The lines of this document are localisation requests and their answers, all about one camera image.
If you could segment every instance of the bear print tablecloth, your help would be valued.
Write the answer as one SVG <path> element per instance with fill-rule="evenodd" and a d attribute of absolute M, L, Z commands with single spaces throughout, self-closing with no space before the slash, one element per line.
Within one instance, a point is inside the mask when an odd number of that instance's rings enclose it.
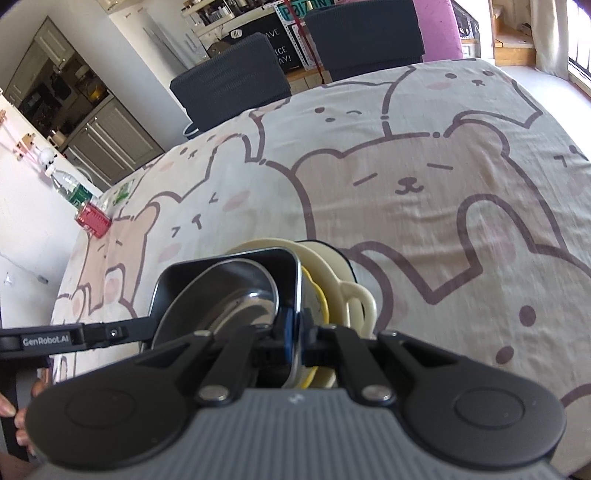
<path fill-rule="evenodd" d="M 384 70 L 238 117 L 136 171 L 109 233 L 80 233 L 53 323 L 148 313 L 172 263 L 259 237 L 339 248 L 402 332 L 545 385 L 591 460 L 591 165 L 482 60 Z M 137 353 L 56 358 L 56 381 Z"/>

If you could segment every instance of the metal bolt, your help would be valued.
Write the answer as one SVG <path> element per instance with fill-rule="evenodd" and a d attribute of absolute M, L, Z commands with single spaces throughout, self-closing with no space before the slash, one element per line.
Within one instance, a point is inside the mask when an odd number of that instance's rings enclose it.
<path fill-rule="evenodd" d="M 361 396 L 369 401 L 387 401 L 392 398 L 392 390 L 384 385 L 368 385 L 361 391 Z"/>
<path fill-rule="evenodd" d="M 199 397 L 206 401 L 223 401 L 227 399 L 229 393 L 223 385 L 207 385 L 199 390 Z"/>

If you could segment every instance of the red strap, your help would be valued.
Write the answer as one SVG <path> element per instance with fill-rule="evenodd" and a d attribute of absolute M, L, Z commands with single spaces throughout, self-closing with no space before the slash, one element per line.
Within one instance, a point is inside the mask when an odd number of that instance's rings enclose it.
<path fill-rule="evenodd" d="M 293 5 L 291 4 L 291 0 L 283 0 L 283 3 L 287 7 L 287 9 L 290 11 L 290 15 L 293 17 L 293 19 L 295 21 L 295 26 L 300 31 L 300 37 L 302 37 L 304 39 L 304 42 L 306 42 L 306 46 L 308 47 L 308 50 L 310 51 L 310 54 L 312 55 L 312 60 L 314 60 L 314 64 L 316 65 L 316 70 L 318 70 L 318 74 L 320 75 L 320 80 L 322 81 L 322 84 L 324 84 L 324 77 L 322 76 L 322 71 L 320 70 L 320 63 L 318 62 L 318 59 L 316 58 L 316 54 L 314 53 L 314 50 L 312 49 L 310 42 L 308 42 L 308 37 L 306 36 L 306 32 L 304 32 L 304 29 L 301 26 L 300 18 L 296 15 L 296 11 L 294 10 Z"/>

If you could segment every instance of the water bottle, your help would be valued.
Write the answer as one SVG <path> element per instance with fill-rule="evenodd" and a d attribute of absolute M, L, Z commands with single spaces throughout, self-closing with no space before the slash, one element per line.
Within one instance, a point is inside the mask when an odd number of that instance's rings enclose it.
<path fill-rule="evenodd" d="M 93 195 L 89 192 L 74 175 L 63 170 L 56 170 L 49 167 L 46 175 L 53 181 L 57 193 L 64 197 L 71 205 L 79 209 L 82 204 L 91 202 Z"/>

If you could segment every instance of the metal bowl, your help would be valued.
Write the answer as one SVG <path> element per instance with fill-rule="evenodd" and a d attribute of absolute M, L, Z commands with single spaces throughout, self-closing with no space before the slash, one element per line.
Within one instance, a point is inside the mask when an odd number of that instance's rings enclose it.
<path fill-rule="evenodd" d="M 210 330 L 220 339 L 241 326 L 272 325 L 279 293 L 271 274 L 246 258 L 219 262 L 195 278 L 164 313 L 152 348 L 196 330 Z"/>

